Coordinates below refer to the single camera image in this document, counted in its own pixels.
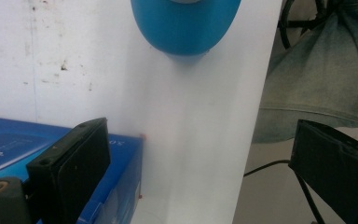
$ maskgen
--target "tape roll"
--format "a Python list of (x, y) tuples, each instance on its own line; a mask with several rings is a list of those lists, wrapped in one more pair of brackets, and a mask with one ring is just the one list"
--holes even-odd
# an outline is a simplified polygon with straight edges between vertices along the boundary
[(137, 25), (156, 49), (173, 55), (205, 53), (225, 35), (241, 0), (131, 0)]

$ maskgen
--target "black object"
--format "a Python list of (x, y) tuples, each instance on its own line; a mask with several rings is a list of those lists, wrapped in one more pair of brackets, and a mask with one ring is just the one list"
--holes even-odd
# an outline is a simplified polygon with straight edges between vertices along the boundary
[(299, 120), (289, 167), (346, 223), (358, 223), (358, 141)]
[(27, 164), (24, 183), (0, 178), (0, 223), (76, 223), (109, 164), (106, 119), (77, 125)]

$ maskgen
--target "white board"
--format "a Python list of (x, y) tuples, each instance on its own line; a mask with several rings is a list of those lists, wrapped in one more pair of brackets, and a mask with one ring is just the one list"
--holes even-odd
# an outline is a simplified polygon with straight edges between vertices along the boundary
[(0, 118), (145, 134), (132, 223), (230, 223), (280, 1), (242, 1), (199, 61), (151, 47), (128, 0), (0, 3)]

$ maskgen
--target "blue cardboard box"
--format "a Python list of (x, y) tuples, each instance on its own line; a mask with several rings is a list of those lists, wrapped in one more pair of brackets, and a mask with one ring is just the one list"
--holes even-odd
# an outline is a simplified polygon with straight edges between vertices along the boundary
[[(0, 119), (0, 177), (28, 178), (25, 165), (69, 128)], [(111, 164), (79, 216), (78, 224), (128, 224), (141, 186), (143, 139), (109, 134)]]

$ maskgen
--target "gray fabric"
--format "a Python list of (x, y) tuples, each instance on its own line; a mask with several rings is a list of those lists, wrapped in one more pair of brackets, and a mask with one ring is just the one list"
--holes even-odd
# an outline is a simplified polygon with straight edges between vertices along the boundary
[(298, 119), (358, 127), (358, 0), (272, 58), (254, 143), (293, 138)]

